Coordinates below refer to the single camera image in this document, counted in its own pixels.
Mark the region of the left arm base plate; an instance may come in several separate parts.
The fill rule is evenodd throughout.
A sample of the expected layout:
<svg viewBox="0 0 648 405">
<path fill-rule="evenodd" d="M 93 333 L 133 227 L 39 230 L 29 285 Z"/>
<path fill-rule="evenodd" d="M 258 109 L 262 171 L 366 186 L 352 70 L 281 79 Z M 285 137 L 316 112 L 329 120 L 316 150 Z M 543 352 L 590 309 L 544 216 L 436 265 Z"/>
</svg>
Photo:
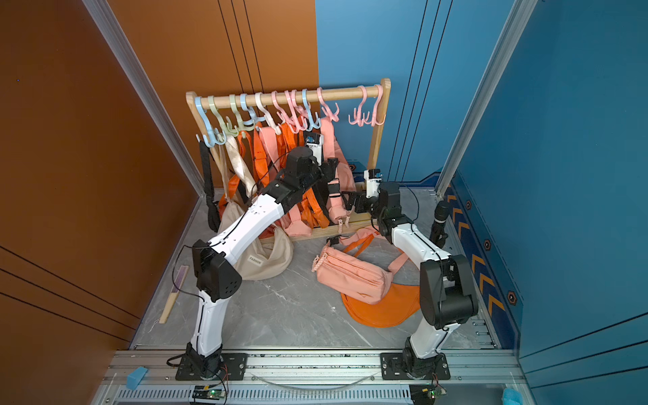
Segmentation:
<svg viewBox="0 0 648 405">
<path fill-rule="evenodd" d="M 184 354 L 177 368 L 177 381 L 242 381 L 248 355 L 245 353 L 213 354 L 205 359 Z"/>
</svg>

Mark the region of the pink waist bag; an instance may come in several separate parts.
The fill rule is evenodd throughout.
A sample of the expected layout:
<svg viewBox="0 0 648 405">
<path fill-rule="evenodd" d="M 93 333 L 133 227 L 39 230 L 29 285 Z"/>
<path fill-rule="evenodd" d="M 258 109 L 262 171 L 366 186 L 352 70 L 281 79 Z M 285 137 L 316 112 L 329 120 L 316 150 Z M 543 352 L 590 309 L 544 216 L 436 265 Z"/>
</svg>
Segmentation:
<svg viewBox="0 0 648 405">
<path fill-rule="evenodd" d="M 337 292 L 366 304 L 375 305 L 389 292 L 396 273 L 408 261 L 402 253 L 383 269 L 362 261 L 359 255 L 382 235 L 367 226 L 352 236 L 337 236 L 327 241 L 312 263 L 317 281 Z"/>
<path fill-rule="evenodd" d="M 356 186 L 354 176 L 349 163 L 335 137 L 334 126 L 330 118 L 323 118 L 320 127 L 323 136 L 322 152 L 324 160 L 337 159 L 337 167 L 334 177 L 327 186 L 329 197 L 327 201 L 327 212 L 330 221 L 337 225 L 339 231 L 349 226 L 350 211 L 346 209 L 342 192 L 355 192 Z"/>
</svg>

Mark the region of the orange crescent bag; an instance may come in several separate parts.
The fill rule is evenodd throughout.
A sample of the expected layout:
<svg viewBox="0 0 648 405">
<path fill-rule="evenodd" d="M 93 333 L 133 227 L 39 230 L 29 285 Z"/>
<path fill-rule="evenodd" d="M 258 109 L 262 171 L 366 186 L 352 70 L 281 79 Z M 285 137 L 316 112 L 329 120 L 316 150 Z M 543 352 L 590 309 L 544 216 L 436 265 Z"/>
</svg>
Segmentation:
<svg viewBox="0 0 648 405">
<path fill-rule="evenodd" d="M 352 236 L 341 238 L 340 243 L 346 246 L 344 253 L 350 253 L 357 248 L 356 253 L 354 253 L 357 258 L 370 246 L 374 239 L 384 240 L 385 238 L 380 236 L 377 231 L 363 228 Z M 360 293 L 355 295 L 341 293 L 342 302 L 347 312 L 356 322 L 375 328 L 396 327 L 420 309 L 420 287 L 416 285 L 398 285 L 393 281 L 396 273 L 404 265 L 407 263 L 412 264 L 403 251 L 400 249 L 398 251 L 400 255 L 388 265 L 386 270 L 358 259 L 358 263 L 363 268 L 371 265 L 373 268 L 388 272 L 391 276 L 388 276 L 388 281 L 384 282 L 383 286 L 377 290 L 379 292 L 377 298 L 380 298 L 380 300 L 376 302 L 368 303 L 365 300 L 360 300 Z"/>
</svg>

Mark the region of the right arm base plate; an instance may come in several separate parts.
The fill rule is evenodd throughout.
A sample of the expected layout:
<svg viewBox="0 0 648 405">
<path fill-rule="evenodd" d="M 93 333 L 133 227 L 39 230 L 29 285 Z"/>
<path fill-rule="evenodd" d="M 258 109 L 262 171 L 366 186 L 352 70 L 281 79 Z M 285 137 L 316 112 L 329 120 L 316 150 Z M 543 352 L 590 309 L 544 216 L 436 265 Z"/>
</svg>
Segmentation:
<svg viewBox="0 0 648 405">
<path fill-rule="evenodd" d="M 419 359 L 404 353 L 381 353 L 381 376 L 385 381 L 451 379 L 450 367 L 445 354 Z"/>
</svg>

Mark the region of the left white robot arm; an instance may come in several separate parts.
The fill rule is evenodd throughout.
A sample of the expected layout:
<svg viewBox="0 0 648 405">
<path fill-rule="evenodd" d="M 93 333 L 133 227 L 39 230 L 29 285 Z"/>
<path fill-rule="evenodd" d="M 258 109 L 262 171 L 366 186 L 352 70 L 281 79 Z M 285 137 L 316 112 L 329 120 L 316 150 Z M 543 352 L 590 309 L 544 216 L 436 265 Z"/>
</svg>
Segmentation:
<svg viewBox="0 0 648 405">
<path fill-rule="evenodd" d="M 199 290 L 197 322 L 182 359 L 203 380 L 219 376 L 222 329 L 229 299 L 242 282 L 235 265 L 254 240 L 281 219 L 318 183 L 335 178 L 336 158 L 318 160 L 307 147 L 288 153 L 286 167 L 263 188 L 249 209 L 231 226 L 208 242 L 192 246 Z"/>
</svg>

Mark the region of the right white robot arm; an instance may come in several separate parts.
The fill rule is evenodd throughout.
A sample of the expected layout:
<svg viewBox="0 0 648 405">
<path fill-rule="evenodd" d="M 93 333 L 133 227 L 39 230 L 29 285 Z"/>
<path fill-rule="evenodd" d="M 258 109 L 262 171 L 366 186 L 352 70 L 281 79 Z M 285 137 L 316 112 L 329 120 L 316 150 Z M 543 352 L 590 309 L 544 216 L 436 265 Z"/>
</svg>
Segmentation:
<svg viewBox="0 0 648 405">
<path fill-rule="evenodd" d="M 479 312 L 479 297 L 467 258 L 453 256 L 431 241 L 402 211 L 396 182 L 368 186 L 364 192 L 344 197 L 347 207 L 368 213 L 381 236 L 401 250 L 420 270 L 420 310 L 423 318 L 416 332 L 406 340 L 399 368 L 386 362 L 386 379 L 413 380 L 450 378 L 447 358 L 441 349 L 460 325 Z"/>
</svg>

